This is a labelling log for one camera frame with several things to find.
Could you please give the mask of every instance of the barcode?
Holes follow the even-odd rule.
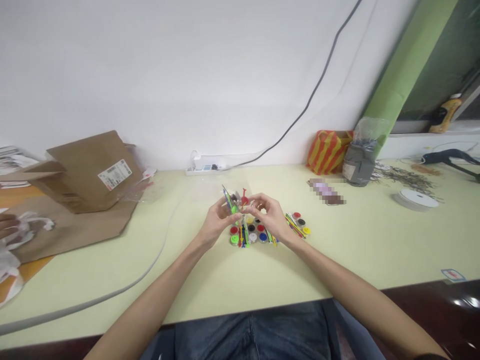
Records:
[[[102,180],[108,190],[112,191],[131,174],[132,171],[125,160],[122,159],[107,170],[99,173],[98,177]]]

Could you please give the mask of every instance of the hand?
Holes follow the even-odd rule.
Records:
[[[15,215],[0,214],[0,239],[17,232],[20,221]]]
[[[239,212],[230,215],[228,206],[224,205],[226,202],[225,197],[222,197],[208,209],[206,219],[195,237],[209,248],[215,244],[227,226],[234,224],[242,217]]]
[[[250,200],[250,206],[244,206],[242,212],[252,214],[261,221],[274,237],[283,242],[287,241],[293,231],[287,224],[280,203],[264,193],[250,196],[248,199]],[[266,214],[261,212],[262,209],[266,210]]]

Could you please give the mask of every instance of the window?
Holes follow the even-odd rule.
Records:
[[[453,95],[453,121],[480,123],[480,2],[458,0],[397,118],[392,134],[428,132],[432,113]]]

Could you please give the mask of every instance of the black cable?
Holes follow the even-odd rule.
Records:
[[[345,22],[343,23],[342,26],[340,26],[340,28],[338,29],[338,31],[336,32],[336,35],[335,35],[335,39],[333,40],[333,44],[331,46],[331,49],[330,49],[330,53],[328,54],[328,59],[326,60],[326,63],[325,63],[325,67],[323,68],[323,72],[321,73],[321,76],[320,76],[320,79],[318,80],[318,82],[316,83],[316,86],[315,88],[313,89],[311,95],[310,95],[310,98],[308,99],[308,102],[306,103],[306,106],[305,108],[303,109],[303,111],[300,113],[300,115],[298,115],[298,117],[295,119],[294,122],[292,122],[292,124],[288,127],[288,129],[285,131],[285,133],[281,136],[280,139],[278,139],[278,141],[276,143],[274,143],[272,146],[270,146],[267,150],[265,150],[264,152],[262,152],[259,156],[257,156],[256,158],[254,158],[253,160],[249,160],[249,161],[245,161],[245,162],[242,162],[242,163],[239,163],[237,165],[234,165],[232,166],[232,168],[236,168],[236,167],[239,167],[239,166],[242,166],[242,165],[246,165],[246,164],[250,164],[250,163],[253,163],[254,161],[257,161],[258,159],[260,159],[263,155],[265,155],[268,151],[270,151],[271,149],[273,149],[274,147],[276,147],[279,142],[281,142],[283,140],[283,138],[285,137],[285,135],[287,135],[290,131],[291,128],[294,127],[294,125],[297,123],[298,120],[300,120],[300,118],[303,116],[303,114],[305,114],[305,112],[307,111],[307,109],[309,108],[310,106],[310,102],[312,101],[315,93],[317,92],[317,89],[319,88],[319,85],[320,83],[322,82],[322,80],[324,79],[324,76],[325,76],[325,73],[327,72],[327,69],[329,68],[329,64],[330,64],[330,59],[332,58],[332,54],[334,53],[334,50],[335,50],[335,45],[337,44],[337,39],[339,38],[339,35],[340,33],[342,32],[342,30],[344,29],[345,26],[347,26],[347,24],[349,23],[350,19],[352,18],[352,16],[355,14],[355,12],[357,11],[357,8],[359,7],[360,3],[362,2],[362,0],[358,0],[355,4],[355,6],[353,7],[352,11],[350,12],[350,15],[348,15],[348,17],[346,18]]]

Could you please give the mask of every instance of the clear plastic bag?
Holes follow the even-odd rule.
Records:
[[[390,131],[389,120],[363,117],[353,132],[345,154],[342,174],[353,186],[366,186],[375,168],[375,160]]]

